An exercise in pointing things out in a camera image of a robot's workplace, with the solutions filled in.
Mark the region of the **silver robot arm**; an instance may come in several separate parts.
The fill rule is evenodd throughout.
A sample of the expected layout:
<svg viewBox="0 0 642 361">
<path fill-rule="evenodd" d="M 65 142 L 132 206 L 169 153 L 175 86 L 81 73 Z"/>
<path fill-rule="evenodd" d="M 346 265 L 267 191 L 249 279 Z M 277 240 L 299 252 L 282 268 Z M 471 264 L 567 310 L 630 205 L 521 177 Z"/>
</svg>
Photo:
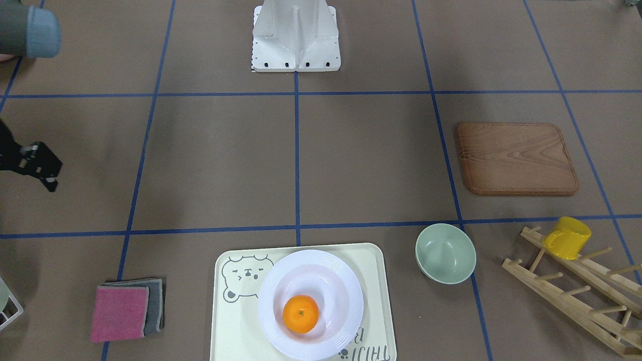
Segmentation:
<svg viewBox="0 0 642 361">
<path fill-rule="evenodd" d="M 2 1 L 1 53 L 14 57 L 50 59 L 62 44 L 57 16 L 47 9 L 28 6 L 21 1 Z M 28 174 L 19 166 L 24 159 L 22 146 L 15 142 L 2 122 L 2 171 Z"/>
</svg>

